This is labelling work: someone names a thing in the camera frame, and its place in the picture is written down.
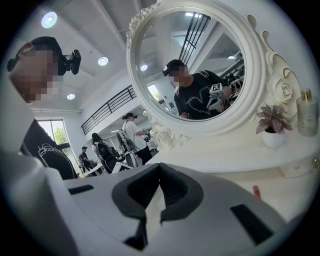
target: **gold bottle cap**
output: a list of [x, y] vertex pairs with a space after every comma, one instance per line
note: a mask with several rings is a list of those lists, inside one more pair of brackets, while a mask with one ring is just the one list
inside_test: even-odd
[[311, 90], [310, 89], [302, 90], [301, 91], [301, 98], [305, 102], [311, 101], [311, 99], [312, 99]]

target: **round mirror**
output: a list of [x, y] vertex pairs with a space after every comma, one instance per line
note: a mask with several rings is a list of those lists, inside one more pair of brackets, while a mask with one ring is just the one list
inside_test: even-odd
[[230, 30], [194, 11], [156, 15], [137, 40], [136, 69], [147, 94], [177, 118], [207, 120], [241, 94], [244, 53]]

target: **black railing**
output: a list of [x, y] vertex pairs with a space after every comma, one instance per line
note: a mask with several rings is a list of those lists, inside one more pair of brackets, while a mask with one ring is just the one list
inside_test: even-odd
[[132, 85], [128, 86], [124, 90], [120, 91], [117, 95], [109, 99], [102, 107], [100, 107], [87, 121], [81, 125], [81, 128], [86, 135], [103, 119], [109, 116], [111, 113], [121, 108], [124, 104], [137, 97]]
[[188, 31], [185, 35], [185, 39], [184, 39], [183, 46], [180, 52], [180, 57], [179, 57], [179, 60], [181, 60], [185, 65], [188, 64], [191, 54], [197, 48], [197, 43], [199, 41], [199, 38], [203, 33], [208, 21], [210, 20], [211, 18], [207, 15], [203, 15], [198, 12], [193, 13]]

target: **ornate mirror frame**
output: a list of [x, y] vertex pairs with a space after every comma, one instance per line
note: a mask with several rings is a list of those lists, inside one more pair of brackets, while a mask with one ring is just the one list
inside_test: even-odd
[[[179, 11], [200, 12], [225, 26], [241, 47], [245, 64], [244, 85], [237, 101], [223, 114], [209, 120], [186, 120], [161, 110], [149, 97], [139, 78], [136, 66], [136, 48], [140, 34], [157, 18]], [[292, 118], [297, 108], [299, 83], [281, 56], [268, 45], [268, 32], [257, 33], [253, 16], [242, 17], [232, 8], [215, 0], [163, 0], [131, 19], [127, 33], [126, 63], [134, 91], [149, 117], [155, 142], [163, 149], [195, 137], [208, 137], [233, 131], [255, 119], [258, 109], [265, 104], [281, 104], [287, 117]]]

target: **black pants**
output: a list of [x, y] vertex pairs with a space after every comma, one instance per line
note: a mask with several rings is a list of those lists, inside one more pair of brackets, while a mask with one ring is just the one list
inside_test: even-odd
[[144, 149], [139, 150], [135, 154], [142, 159], [143, 166], [146, 164], [146, 162], [148, 162], [152, 158], [152, 155], [148, 146], [146, 146]]

